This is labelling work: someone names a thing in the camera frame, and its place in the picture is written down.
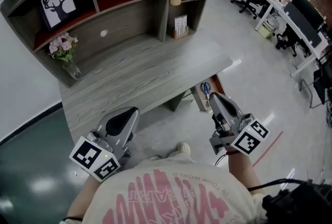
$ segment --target flower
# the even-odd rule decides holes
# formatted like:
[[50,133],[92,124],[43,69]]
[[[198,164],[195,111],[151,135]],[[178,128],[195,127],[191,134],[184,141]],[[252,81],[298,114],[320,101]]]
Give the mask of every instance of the flower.
[[61,37],[61,38],[68,38],[68,37],[69,37],[69,33],[66,32],[65,34],[62,34],[60,37]]
[[70,41],[66,40],[63,43],[61,43],[61,47],[64,51],[68,51],[72,48],[72,43]]
[[58,47],[55,46],[55,45],[52,44],[52,43],[53,43],[53,42],[50,43],[50,47],[49,47],[49,49],[50,49],[50,53],[54,53],[54,52],[56,52],[56,51],[58,50]]
[[57,46],[60,46],[60,45],[61,45],[61,42],[62,42],[61,37],[57,37],[57,38],[54,40],[54,43],[55,43]]

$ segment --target white t-shirt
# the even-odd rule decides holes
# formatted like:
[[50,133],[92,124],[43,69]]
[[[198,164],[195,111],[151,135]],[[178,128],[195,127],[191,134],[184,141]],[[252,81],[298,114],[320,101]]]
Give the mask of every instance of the white t-shirt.
[[83,224],[261,223],[263,197],[212,165],[138,166],[101,184]]

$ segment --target white tile floor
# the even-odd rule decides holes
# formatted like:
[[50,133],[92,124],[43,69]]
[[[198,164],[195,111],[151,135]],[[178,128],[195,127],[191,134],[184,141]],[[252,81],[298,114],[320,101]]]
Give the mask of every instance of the white tile floor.
[[[271,135],[251,157],[252,162],[282,132],[255,166],[261,182],[284,178],[293,168],[293,178],[332,178],[332,132],[325,124],[326,108],[309,109],[308,94],[298,88],[302,78],[311,82],[315,66],[291,78],[294,63],[303,59],[302,53],[298,51],[294,61],[288,51],[277,50],[275,38],[263,39],[254,30],[258,19],[254,20],[249,13],[240,14],[239,9],[230,0],[207,0],[200,29],[237,61],[236,66],[219,73],[227,95],[244,112],[253,113],[261,121],[270,120]],[[313,93],[314,102],[318,102]],[[132,164],[155,154],[166,155],[180,141],[191,145],[193,159],[214,164],[217,156],[209,142],[213,131],[211,115],[199,113],[195,102],[182,102],[175,113],[160,106],[142,116]]]

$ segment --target desk drawer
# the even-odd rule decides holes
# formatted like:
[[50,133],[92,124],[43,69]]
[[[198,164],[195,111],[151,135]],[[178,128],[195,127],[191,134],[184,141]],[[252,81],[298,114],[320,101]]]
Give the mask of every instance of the desk drawer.
[[204,100],[206,100],[206,95],[201,91],[201,83],[203,82],[207,82],[210,84],[211,90],[210,90],[210,94],[212,92],[218,92],[221,94],[225,94],[223,86],[221,81],[219,80],[217,75],[213,75],[212,77],[209,77],[208,79],[200,82],[199,84],[197,84],[196,86],[192,87],[191,93],[193,95],[193,98],[195,99],[199,110],[203,113],[209,113],[212,109],[211,106],[208,106],[207,102],[205,102]]

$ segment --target cable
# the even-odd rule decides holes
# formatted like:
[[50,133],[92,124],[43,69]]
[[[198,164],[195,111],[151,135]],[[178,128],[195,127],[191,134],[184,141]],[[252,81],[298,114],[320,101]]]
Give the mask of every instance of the cable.
[[324,143],[324,151],[323,151],[323,162],[322,162],[322,169],[320,171],[320,173],[318,174],[318,176],[316,177],[315,182],[317,182],[317,179],[323,175],[324,171],[325,171],[325,150],[326,150],[326,143],[327,143],[327,135],[328,135],[328,131],[329,131],[329,127],[328,125],[326,126],[326,134],[325,134],[325,143]]
[[225,157],[227,156],[227,154],[223,154],[219,157],[219,159],[217,159],[216,163],[214,164],[215,166],[218,166],[219,162]]
[[274,180],[274,181],[271,181],[271,182],[263,184],[263,185],[259,185],[259,186],[255,186],[255,187],[250,187],[250,188],[247,188],[247,189],[248,189],[249,192],[251,192],[251,191],[254,191],[254,190],[257,190],[257,189],[262,189],[262,188],[265,188],[265,187],[268,187],[268,186],[279,185],[279,184],[283,184],[283,183],[299,184],[300,185],[300,184],[305,183],[305,181],[284,178],[284,179]]
[[187,96],[192,95],[192,93],[189,93],[188,95],[185,95],[182,99],[186,98]]

